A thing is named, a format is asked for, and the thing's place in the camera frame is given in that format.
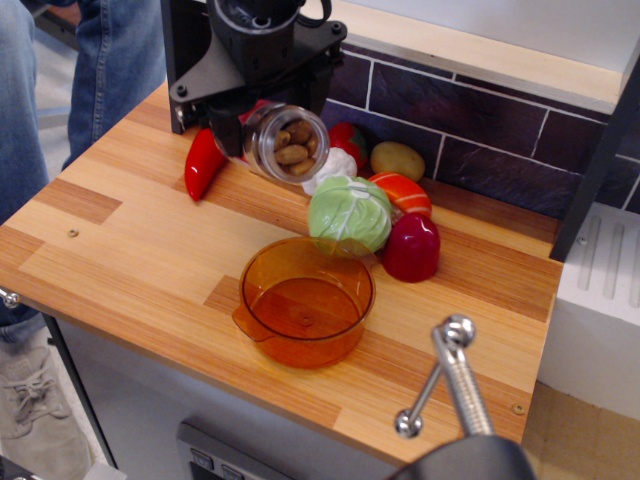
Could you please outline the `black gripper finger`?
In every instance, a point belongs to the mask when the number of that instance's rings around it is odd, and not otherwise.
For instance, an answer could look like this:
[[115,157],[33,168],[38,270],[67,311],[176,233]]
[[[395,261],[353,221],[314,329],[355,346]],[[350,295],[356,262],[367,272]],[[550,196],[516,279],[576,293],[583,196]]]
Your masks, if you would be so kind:
[[220,151],[226,157],[241,157],[243,154],[243,126],[240,116],[255,106],[254,99],[222,101],[209,99],[205,102],[209,128]]
[[305,64],[294,82],[294,104],[320,116],[329,95],[333,75],[343,63],[342,57],[337,60],[319,57]]

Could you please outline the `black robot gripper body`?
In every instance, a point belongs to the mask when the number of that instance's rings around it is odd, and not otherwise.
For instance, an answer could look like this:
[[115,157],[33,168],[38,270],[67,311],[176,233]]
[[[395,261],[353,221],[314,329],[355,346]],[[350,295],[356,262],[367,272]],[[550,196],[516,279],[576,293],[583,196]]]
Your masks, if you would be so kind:
[[305,14],[301,1],[169,2],[172,124],[200,122],[209,99],[294,104],[294,82],[305,64],[343,58],[347,27],[333,18],[330,2],[317,5],[320,12]]

